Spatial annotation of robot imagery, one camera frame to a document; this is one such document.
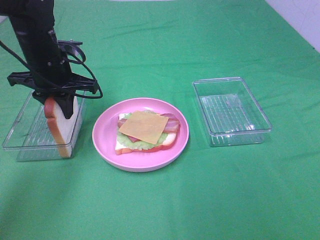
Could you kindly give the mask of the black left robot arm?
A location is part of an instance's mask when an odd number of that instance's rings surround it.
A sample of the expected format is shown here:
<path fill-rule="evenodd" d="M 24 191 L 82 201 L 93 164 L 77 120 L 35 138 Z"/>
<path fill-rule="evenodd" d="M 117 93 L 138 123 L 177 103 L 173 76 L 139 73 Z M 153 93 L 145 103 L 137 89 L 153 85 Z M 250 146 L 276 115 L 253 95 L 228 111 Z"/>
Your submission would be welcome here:
<path fill-rule="evenodd" d="M 84 66 L 86 56 L 79 47 L 81 42 L 57 39 L 54 1 L 2 0 L 0 14 L 9 19 L 24 58 L 4 43 L 1 47 L 28 69 L 11 73 L 7 77 L 11 86 L 33 89 L 32 96 L 44 105 L 56 102 L 66 119 L 74 114 L 77 90 L 91 92 L 90 99 L 103 96 L 95 76 L 87 78 L 72 72 L 70 64 Z"/>

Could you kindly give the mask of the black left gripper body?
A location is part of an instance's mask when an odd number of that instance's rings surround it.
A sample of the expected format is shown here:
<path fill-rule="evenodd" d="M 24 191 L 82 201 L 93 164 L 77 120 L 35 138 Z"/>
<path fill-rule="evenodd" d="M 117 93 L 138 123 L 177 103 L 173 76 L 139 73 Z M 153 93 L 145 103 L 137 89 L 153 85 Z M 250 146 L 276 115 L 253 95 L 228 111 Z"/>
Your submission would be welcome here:
<path fill-rule="evenodd" d="M 84 99 L 95 100 L 98 91 L 98 81 L 76 73 L 70 73 L 62 82 L 55 83 L 33 69 L 22 72 L 12 72 L 7 80 L 11 86 L 22 85 L 40 93 L 65 93 Z"/>

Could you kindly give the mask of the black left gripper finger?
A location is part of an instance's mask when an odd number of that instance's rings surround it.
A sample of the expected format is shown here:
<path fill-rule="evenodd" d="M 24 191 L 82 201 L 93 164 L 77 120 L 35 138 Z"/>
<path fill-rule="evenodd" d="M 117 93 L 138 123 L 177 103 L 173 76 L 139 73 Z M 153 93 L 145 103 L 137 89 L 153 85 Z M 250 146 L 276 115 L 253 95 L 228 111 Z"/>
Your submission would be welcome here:
<path fill-rule="evenodd" d="M 56 94 L 54 100 L 60 106 L 62 113 L 66 119 L 70 119 L 74 114 L 74 98 L 72 94 Z"/>
<path fill-rule="evenodd" d="M 52 103 L 52 98 L 49 93 L 33 92 L 32 97 L 43 105 L 49 105 Z"/>

